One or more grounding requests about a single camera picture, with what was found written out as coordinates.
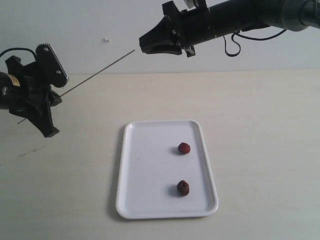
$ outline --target table surface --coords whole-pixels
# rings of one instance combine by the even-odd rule
[[[63,93],[87,76],[71,76]],[[99,75],[52,109],[45,139],[0,111],[0,239],[320,239],[320,70]],[[203,218],[124,220],[124,126],[194,119],[219,196]]]

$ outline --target white tray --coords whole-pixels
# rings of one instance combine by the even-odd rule
[[[191,147],[181,155],[178,145]],[[181,197],[179,181],[190,185]],[[116,209],[126,219],[204,217],[218,196],[200,125],[193,120],[137,121],[125,127]]]

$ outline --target white wall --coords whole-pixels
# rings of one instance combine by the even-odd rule
[[[0,5],[0,50],[11,47],[35,49],[51,43],[69,74],[92,74],[118,57],[137,49],[108,73],[212,72],[319,68],[320,30],[287,32],[267,41],[239,39],[242,53],[229,58],[224,41],[215,39],[195,47],[196,56],[146,55],[140,51],[139,37],[163,17],[161,4],[166,0],[3,0]],[[208,4],[223,2],[208,0]],[[183,0],[175,0],[185,9]],[[251,32],[267,37],[279,29]],[[103,42],[106,37],[111,43]],[[232,44],[230,51],[236,50]],[[15,53],[24,63],[27,53]],[[0,70],[6,70],[5,58]]]

